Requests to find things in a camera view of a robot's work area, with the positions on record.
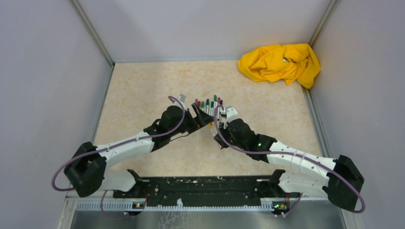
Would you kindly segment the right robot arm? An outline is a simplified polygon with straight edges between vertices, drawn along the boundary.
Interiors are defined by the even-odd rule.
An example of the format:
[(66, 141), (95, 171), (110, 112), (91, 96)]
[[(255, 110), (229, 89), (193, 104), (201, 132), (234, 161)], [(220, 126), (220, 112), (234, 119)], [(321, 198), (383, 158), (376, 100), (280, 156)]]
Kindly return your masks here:
[(231, 148), (256, 161), (288, 167), (297, 174), (281, 170), (269, 183), (275, 197), (302, 193), (327, 198), (335, 206), (352, 213), (363, 213), (365, 200), (360, 194), (364, 177), (353, 160), (312, 155), (294, 149), (273, 137), (256, 134), (242, 119), (230, 123), (214, 122), (214, 139), (221, 149)]

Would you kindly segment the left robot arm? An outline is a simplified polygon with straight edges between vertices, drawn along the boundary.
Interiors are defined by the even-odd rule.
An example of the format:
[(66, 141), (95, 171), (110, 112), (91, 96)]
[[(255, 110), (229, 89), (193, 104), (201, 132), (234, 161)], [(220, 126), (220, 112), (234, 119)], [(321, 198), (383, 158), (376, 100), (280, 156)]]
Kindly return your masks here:
[(109, 167), (132, 157), (151, 153), (169, 144), (178, 134), (192, 134), (214, 121), (196, 104), (196, 116), (189, 109), (175, 103), (169, 106), (151, 126), (133, 137), (110, 144), (95, 146), (85, 142), (79, 146), (72, 161), (64, 167), (64, 174), (81, 198), (99, 190), (122, 191), (136, 198), (142, 194), (140, 177), (131, 169), (112, 171)]

